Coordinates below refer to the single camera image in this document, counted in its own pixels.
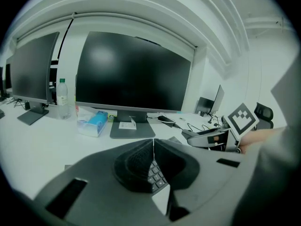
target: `paper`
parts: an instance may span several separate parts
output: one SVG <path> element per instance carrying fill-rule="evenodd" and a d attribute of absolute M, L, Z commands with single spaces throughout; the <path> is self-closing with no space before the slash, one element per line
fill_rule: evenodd
<path fill-rule="evenodd" d="M 254 112 L 250 111 L 244 103 L 228 116 L 224 116 L 224 119 L 237 139 L 242 138 L 259 122 Z"/>
<path fill-rule="evenodd" d="M 94 117 L 97 113 L 97 110 L 91 110 L 89 108 L 85 108 L 80 106 L 79 107 L 79 115 L 78 115 L 78 121 L 89 121 L 92 117 Z"/>
<path fill-rule="evenodd" d="M 130 130 L 136 130 L 136 122 L 131 118 L 132 122 L 120 122 L 119 123 L 119 129 L 130 129 Z"/>

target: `white desk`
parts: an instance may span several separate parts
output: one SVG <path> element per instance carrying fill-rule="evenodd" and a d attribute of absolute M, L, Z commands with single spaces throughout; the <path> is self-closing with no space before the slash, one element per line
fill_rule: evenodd
<path fill-rule="evenodd" d="M 99 137 L 81 135 L 76 127 L 75 108 L 71 107 L 71 117 L 61 120 L 55 105 L 47 109 L 49 113 L 28 126 L 17 119 L 25 110 L 13 103 L 0 105 L 5 116 L 0 119 L 0 162 L 2 169 L 15 189 L 34 198 L 39 190 L 53 177 L 63 172 L 65 165 L 74 164 L 80 159 L 103 150 L 108 150 L 141 139 L 111 139 L 112 122 L 108 122 Z M 187 123 L 197 128 L 208 124 L 209 116 L 203 118 L 194 114 L 167 114 L 183 129 Z M 170 128 L 157 119 L 148 119 L 156 133 L 156 138 L 176 137 L 188 145 L 181 130 Z"/>

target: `keyboard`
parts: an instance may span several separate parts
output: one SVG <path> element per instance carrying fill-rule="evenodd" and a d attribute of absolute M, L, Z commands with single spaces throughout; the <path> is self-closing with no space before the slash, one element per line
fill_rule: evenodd
<path fill-rule="evenodd" d="M 4 116 L 4 112 L 2 110 L 0 110 L 0 119 Z"/>
<path fill-rule="evenodd" d="M 160 192 L 165 186 L 168 185 L 155 160 L 150 165 L 148 182 L 152 185 L 153 194 Z"/>

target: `smartphone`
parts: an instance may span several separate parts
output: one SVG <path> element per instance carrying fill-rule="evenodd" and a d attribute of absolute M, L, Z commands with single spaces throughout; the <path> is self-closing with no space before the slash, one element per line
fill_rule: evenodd
<path fill-rule="evenodd" d="M 169 118 L 167 118 L 163 115 L 159 116 L 158 120 L 161 121 L 162 123 L 166 122 L 164 124 L 166 124 L 169 127 L 173 127 L 173 125 L 175 124 L 175 121 L 173 121 L 173 120 L 171 120 L 171 119 L 169 119 Z"/>

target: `keyboard key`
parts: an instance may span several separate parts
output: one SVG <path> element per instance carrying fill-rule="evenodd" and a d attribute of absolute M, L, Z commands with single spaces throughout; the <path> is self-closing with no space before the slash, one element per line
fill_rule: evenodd
<path fill-rule="evenodd" d="M 152 172 L 152 170 L 149 170 L 149 178 L 153 175 L 154 175 L 154 173 Z"/>
<path fill-rule="evenodd" d="M 153 178 L 149 178 L 148 182 L 151 183 L 151 184 L 153 184 L 153 183 L 155 183 L 155 180 Z"/>
<path fill-rule="evenodd" d="M 159 170 L 157 169 L 157 167 L 154 167 L 154 168 L 152 169 L 152 172 L 156 174 L 156 173 L 159 172 Z"/>
<path fill-rule="evenodd" d="M 156 185 L 158 186 L 158 188 L 161 188 L 164 184 L 165 184 L 165 182 L 163 180 L 156 182 Z"/>
<path fill-rule="evenodd" d="M 158 187 L 156 186 L 156 184 L 153 184 L 151 189 L 152 192 L 155 192 L 156 190 L 158 190 Z"/>
<path fill-rule="evenodd" d="M 158 174 L 154 175 L 153 178 L 155 179 L 155 181 L 160 180 L 160 176 Z"/>

